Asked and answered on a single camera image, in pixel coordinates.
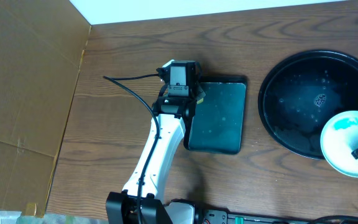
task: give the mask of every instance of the cardboard box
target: cardboard box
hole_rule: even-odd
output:
[[[68,0],[0,0],[0,210],[45,213],[89,31]]]

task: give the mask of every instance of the black wire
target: black wire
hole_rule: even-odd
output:
[[[331,215],[331,216],[321,217],[316,220],[313,220],[309,222],[309,224],[321,223],[330,220],[345,220],[345,221],[358,222],[358,217],[352,217],[349,215]]]
[[[150,75],[142,75],[139,77],[129,77],[129,78],[111,78],[111,77],[106,77],[107,78],[111,78],[115,81],[124,81],[124,80],[135,80],[135,79],[140,79],[140,78],[147,78],[147,77],[153,77],[153,76],[158,76],[158,74],[150,74]]]
[[[142,173],[140,174],[140,178],[139,178],[139,186],[137,188],[137,199],[136,199],[137,220],[138,220],[139,224],[142,224],[143,219],[142,219],[142,212],[140,210],[140,200],[141,200],[141,197],[142,197],[142,186],[143,186],[144,176],[145,176],[145,173],[146,173],[146,170],[147,170],[147,166],[149,165],[149,162],[150,162],[150,160],[152,158],[155,146],[157,145],[157,141],[158,141],[158,139],[160,137],[160,127],[158,125],[157,118],[155,117],[152,109],[148,106],[148,104],[140,96],[138,96],[136,93],[134,93],[132,90],[128,89],[124,85],[122,85],[119,82],[115,81],[114,78],[109,78],[109,77],[105,77],[105,76],[103,78],[109,80],[110,82],[113,82],[117,86],[119,86],[119,87],[123,88],[124,90],[126,90],[128,93],[134,95],[134,97],[136,97],[140,102],[142,102],[143,105],[148,109],[148,111],[152,115],[154,123],[155,123],[155,128],[156,128],[156,134],[155,134],[155,137],[154,137],[155,139],[154,139],[152,148],[151,148],[151,150],[149,152],[149,155],[147,156],[147,159],[146,159],[146,161],[144,163]]]

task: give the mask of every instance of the white backdrop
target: white backdrop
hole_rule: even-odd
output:
[[[338,0],[70,0],[91,25]]]

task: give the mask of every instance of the black round tray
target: black round tray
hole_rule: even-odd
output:
[[[330,50],[293,55],[266,76],[258,109],[274,140],[299,155],[324,159],[324,125],[341,112],[358,111],[358,59]]]

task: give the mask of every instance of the wooden table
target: wooden table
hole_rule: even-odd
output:
[[[58,160],[48,212],[106,219],[110,191],[120,192],[144,148],[151,117],[103,75],[154,73],[168,60],[197,60],[206,75],[248,78],[241,152],[235,156],[177,149],[165,201],[188,198],[232,212],[280,217],[358,216],[358,179],[326,161],[276,143],[259,118],[266,74],[308,49],[358,58],[358,1],[93,26]],[[125,82],[150,105],[161,82]]]

